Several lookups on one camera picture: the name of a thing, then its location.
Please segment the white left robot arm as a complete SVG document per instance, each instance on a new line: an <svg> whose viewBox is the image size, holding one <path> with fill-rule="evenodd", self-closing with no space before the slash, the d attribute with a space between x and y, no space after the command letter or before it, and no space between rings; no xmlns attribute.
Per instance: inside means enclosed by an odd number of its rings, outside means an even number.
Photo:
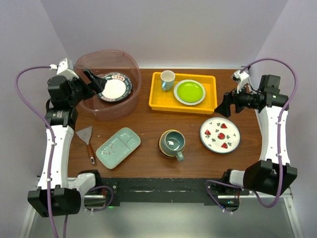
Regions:
<svg viewBox="0 0 317 238"><path fill-rule="evenodd" d="M42 217L77 214L87 192L98 194L103 188L98 170L81 171L68 181L67 166L71 140L78 112L76 106L103 91L105 84L89 69L83 70L90 83L75 75L58 74L48 80L50 101L45 119L47 150L40 181L36 190L28 192L28 202Z"/></svg>

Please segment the teal rim lettered plate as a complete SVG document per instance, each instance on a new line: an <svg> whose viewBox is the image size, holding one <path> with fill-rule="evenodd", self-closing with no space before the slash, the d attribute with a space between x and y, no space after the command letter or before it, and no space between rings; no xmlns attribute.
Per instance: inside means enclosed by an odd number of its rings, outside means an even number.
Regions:
<svg viewBox="0 0 317 238"><path fill-rule="evenodd" d="M98 97L105 102L119 102L126 99L132 91L130 78L120 72L100 74L99 78L105 84L104 90Z"/></svg>

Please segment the strawberry pattern white plate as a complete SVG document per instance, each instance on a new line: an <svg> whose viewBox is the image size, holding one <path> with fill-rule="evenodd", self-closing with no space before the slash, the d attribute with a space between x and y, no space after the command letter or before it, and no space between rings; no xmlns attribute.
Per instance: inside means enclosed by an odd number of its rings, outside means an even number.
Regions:
<svg viewBox="0 0 317 238"><path fill-rule="evenodd" d="M200 139L210 151L227 154L240 144L238 127L228 119L214 117L206 120L200 128Z"/></svg>

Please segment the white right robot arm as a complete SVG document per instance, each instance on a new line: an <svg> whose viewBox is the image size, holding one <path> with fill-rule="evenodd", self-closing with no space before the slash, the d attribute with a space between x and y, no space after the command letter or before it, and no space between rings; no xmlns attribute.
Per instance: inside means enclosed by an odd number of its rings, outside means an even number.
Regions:
<svg viewBox="0 0 317 238"><path fill-rule="evenodd" d="M235 106L236 113L244 108L255 110L262 135L262 150L259 161L245 171L228 169L223 174L220 188L227 195L233 194L238 187L281 195L298 174L297 169L290 165L286 147L285 124L289 109L286 102L289 98L280 93L279 76L263 75L254 93L246 89L251 81L248 73L236 71L232 79L237 82L237 88L224 94L215 112L228 118L231 105Z"/></svg>

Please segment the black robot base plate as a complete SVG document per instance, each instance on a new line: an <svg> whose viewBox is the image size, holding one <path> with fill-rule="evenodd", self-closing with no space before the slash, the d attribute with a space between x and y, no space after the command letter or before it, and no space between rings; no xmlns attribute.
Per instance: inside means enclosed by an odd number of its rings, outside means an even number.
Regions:
<svg viewBox="0 0 317 238"><path fill-rule="evenodd" d="M208 182L206 178L101 178L100 185L113 191L96 190L85 195L87 207L119 206L124 202L140 203L203 203L206 206L220 204L222 208L236 211L240 199L247 191Z"/></svg>

